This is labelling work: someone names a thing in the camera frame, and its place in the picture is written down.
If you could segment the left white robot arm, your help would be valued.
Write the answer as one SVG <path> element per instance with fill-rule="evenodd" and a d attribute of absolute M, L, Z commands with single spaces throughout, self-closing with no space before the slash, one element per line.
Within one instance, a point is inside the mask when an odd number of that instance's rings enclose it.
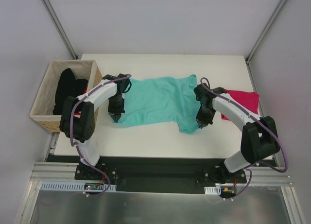
<path fill-rule="evenodd" d="M 130 78 L 130 74 L 106 75 L 90 91 L 64 101 L 60 130 L 69 138 L 71 147 L 76 148 L 81 163 L 87 166 L 87 176 L 93 180 L 106 177 L 98 165 L 100 155 L 93 137 L 95 111 L 108 100 L 108 114 L 117 123 L 125 113 L 123 94 L 131 89 Z"/>

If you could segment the teal t shirt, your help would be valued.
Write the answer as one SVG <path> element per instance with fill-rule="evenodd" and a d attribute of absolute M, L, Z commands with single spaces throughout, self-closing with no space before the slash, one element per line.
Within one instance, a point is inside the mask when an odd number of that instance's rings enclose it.
<path fill-rule="evenodd" d="M 181 133 L 193 134 L 199 129 L 196 115 L 200 103 L 193 91 L 198 85 L 196 75 L 130 81 L 132 86 L 124 96 L 125 113 L 118 125 L 132 127 L 175 122 Z"/>

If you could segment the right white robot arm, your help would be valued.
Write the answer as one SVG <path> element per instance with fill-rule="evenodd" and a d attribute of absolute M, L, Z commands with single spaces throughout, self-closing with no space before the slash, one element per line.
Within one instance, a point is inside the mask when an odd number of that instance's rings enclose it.
<path fill-rule="evenodd" d="M 240 150 L 224 159 L 208 173 L 210 180 L 224 184 L 232 181 L 244 168 L 280 151 L 276 124 L 273 118 L 261 117 L 243 107 L 222 87 L 208 89 L 200 84 L 194 89 L 200 102 L 196 121 L 199 128 L 213 123 L 216 112 L 226 116 L 241 131 Z"/>

